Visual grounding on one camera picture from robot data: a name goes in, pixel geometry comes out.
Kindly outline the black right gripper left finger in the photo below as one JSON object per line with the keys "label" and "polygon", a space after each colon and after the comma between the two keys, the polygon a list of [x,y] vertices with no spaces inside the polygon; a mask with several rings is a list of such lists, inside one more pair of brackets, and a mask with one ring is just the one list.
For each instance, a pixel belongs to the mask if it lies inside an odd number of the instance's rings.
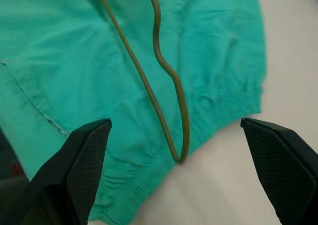
{"label": "black right gripper left finger", "polygon": [[111,119],[72,131],[13,204],[2,225],[86,225],[101,179]]}

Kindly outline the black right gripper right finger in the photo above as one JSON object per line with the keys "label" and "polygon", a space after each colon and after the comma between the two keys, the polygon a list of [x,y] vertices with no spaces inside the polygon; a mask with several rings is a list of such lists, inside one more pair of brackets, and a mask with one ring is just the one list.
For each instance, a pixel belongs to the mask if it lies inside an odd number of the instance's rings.
{"label": "black right gripper right finger", "polygon": [[242,118],[258,179],[283,225],[318,223],[318,155],[293,130]]}

